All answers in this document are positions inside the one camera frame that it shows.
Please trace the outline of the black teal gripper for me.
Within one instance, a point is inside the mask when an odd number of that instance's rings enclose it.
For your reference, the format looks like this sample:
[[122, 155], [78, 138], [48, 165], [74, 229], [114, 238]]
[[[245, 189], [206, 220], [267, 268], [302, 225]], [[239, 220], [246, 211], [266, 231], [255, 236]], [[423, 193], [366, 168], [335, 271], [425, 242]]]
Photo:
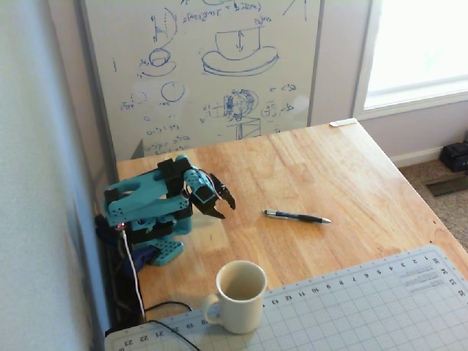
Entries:
[[189, 187], [189, 199], [196, 208], [206, 216], [225, 219], [224, 214], [215, 208], [218, 195], [235, 210], [235, 199], [229, 189], [214, 175], [210, 175], [199, 168], [192, 168], [184, 172], [184, 181]]

